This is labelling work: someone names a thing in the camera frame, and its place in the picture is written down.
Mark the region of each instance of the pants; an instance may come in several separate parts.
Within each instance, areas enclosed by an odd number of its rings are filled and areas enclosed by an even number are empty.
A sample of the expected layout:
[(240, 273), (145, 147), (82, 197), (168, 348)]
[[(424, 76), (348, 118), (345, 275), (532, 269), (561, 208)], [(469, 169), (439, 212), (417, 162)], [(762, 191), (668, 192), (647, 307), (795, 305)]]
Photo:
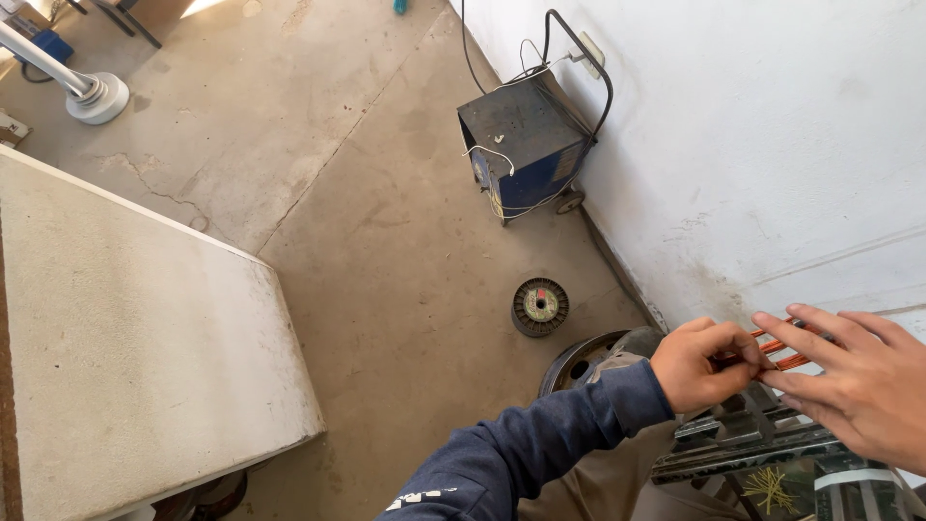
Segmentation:
[[(595, 368), (591, 381), (604, 369), (640, 360), (619, 351)], [(656, 487), (649, 481), (653, 463), (672, 449), (678, 426), (678, 420), (650, 426), (613, 451), (587, 454), (565, 476), (544, 485), (536, 500), (521, 500), (519, 521), (749, 521), (688, 483)]]

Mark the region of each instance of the concrete floor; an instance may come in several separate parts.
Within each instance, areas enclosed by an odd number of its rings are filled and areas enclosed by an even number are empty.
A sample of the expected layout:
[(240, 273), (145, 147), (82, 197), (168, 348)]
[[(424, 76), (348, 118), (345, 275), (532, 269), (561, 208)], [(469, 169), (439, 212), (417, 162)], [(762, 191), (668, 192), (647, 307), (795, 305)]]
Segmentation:
[[(460, 157), (455, 108), (479, 91), (449, 6), (255, 1), (182, 20), (158, 52), (67, 16), (74, 67), (127, 79), (127, 112), (80, 126), (17, 73), (0, 107), (35, 128), (27, 154), (277, 270), (330, 432), (257, 470), (228, 519), (371, 519), (451, 429), (527, 405), (568, 345), (644, 318), (579, 213), (491, 213)], [(508, 318), (536, 275), (572, 303), (542, 339)]]

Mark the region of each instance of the welding machine wheel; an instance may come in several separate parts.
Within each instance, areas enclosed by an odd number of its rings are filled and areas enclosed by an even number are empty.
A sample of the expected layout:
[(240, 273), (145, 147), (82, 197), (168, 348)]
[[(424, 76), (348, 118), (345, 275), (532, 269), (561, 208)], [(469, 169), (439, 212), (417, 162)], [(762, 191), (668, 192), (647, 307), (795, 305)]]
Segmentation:
[(559, 199), (559, 206), (557, 206), (557, 213), (563, 214), (568, 211), (573, 211), (582, 204), (585, 200), (585, 193), (580, 190), (573, 190), (566, 192)]

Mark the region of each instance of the person's right hand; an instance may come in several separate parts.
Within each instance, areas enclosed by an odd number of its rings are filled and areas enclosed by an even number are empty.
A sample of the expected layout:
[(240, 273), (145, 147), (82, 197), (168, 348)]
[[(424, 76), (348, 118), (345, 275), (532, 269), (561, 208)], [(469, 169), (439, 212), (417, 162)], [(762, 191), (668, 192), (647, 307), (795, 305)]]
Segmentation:
[(826, 371), (768, 371), (762, 382), (784, 391), (786, 405), (829, 428), (850, 451), (926, 476), (926, 345), (872, 313), (837, 316), (806, 304), (787, 311), (846, 350), (760, 311), (753, 323)]

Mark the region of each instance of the white base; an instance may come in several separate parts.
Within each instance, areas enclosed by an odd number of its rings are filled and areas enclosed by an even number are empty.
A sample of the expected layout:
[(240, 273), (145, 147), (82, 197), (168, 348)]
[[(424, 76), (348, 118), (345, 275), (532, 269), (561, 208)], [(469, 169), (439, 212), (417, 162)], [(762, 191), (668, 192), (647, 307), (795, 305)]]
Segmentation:
[(129, 85), (108, 72), (94, 74), (99, 81), (106, 84), (106, 95), (96, 100), (90, 107), (82, 107), (68, 98), (65, 107), (68, 114), (90, 125), (99, 125), (111, 121), (129, 105)]

